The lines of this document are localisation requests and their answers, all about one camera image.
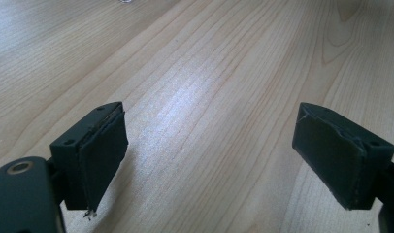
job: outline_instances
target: wood grain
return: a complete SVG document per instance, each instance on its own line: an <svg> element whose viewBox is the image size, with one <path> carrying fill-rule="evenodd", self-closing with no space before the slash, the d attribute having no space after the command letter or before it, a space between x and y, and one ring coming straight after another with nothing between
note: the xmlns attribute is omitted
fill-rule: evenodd
<svg viewBox="0 0 394 233"><path fill-rule="evenodd" d="M68 232L378 232L291 140L311 102L394 144L394 0L0 0L0 166L112 101L129 150Z"/></svg>

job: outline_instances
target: light wood surface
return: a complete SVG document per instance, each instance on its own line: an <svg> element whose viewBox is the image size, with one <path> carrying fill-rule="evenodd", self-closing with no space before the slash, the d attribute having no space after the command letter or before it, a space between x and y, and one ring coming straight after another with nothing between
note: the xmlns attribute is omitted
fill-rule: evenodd
<svg viewBox="0 0 394 233"><path fill-rule="evenodd" d="M378 232L291 140L304 101L394 144L394 1L0 0L0 166L112 101L126 158L68 232Z"/></svg>

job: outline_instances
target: dark green plastic part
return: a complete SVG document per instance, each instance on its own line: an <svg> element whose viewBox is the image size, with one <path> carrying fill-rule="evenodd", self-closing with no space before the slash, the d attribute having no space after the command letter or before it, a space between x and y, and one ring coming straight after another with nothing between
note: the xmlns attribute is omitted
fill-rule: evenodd
<svg viewBox="0 0 394 233"><path fill-rule="evenodd" d="M292 143L349 210L371 209L379 171L391 164L394 146L347 118L301 103Z"/></svg>
<svg viewBox="0 0 394 233"><path fill-rule="evenodd" d="M97 210L127 145L121 102L91 111L50 145L55 168L66 176L67 209Z"/></svg>
<svg viewBox="0 0 394 233"><path fill-rule="evenodd" d="M28 170L9 174L24 164ZM62 222L45 159L25 157L0 168L0 233L60 233Z"/></svg>

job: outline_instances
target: screw hole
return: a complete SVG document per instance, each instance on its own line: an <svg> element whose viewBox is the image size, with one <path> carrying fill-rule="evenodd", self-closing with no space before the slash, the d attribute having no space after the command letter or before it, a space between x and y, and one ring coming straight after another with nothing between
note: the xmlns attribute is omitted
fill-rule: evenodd
<svg viewBox="0 0 394 233"><path fill-rule="evenodd" d="M16 163L15 165L12 165L11 167L9 167L9 169L7 170L7 173L10 175L20 174L20 173L30 170L32 165L33 165L33 162L31 162L31 161L19 162L19 163Z"/></svg>
<svg viewBox="0 0 394 233"><path fill-rule="evenodd" d="M64 142L64 145L70 145L70 144L74 144L74 140L73 139L69 139L69 140Z"/></svg>
<svg viewBox="0 0 394 233"><path fill-rule="evenodd" d="M372 142L370 142L370 145L375 146L375 147L378 147L378 146L379 146L379 143L378 143L378 142L375 142L375 141L372 141Z"/></svg>

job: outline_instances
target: round hole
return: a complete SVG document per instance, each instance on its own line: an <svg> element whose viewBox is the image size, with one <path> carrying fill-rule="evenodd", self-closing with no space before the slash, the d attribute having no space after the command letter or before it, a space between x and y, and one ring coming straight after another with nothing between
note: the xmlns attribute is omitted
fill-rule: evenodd
<svg viewBox="0 0 394 233"><path fill-rule="evenodd" d="M70 145L70 144L74 144L74 140L73 139L69 139L69 140L64 142L64 145Z"/></svg>
<svg viewBox="0 0 394 233"><path fill-rule="evenodd" d="M20 174L20 173L30 170L30 168L32 166L33 166L33 162L22 161L22 162L16 163L16 164L12 165L11 167L9 167L9 169L7 170L7 173L10 175Z"/></svg>
<svg viewBox="0 0 394 233"><path fill-rule="evenodd" d="M379 146L379 143L378 143L378 142L375 142L375 141L372 141L372 142L370 142L370 145L375 146L375 147L378 147L378 146Z"/></svg>

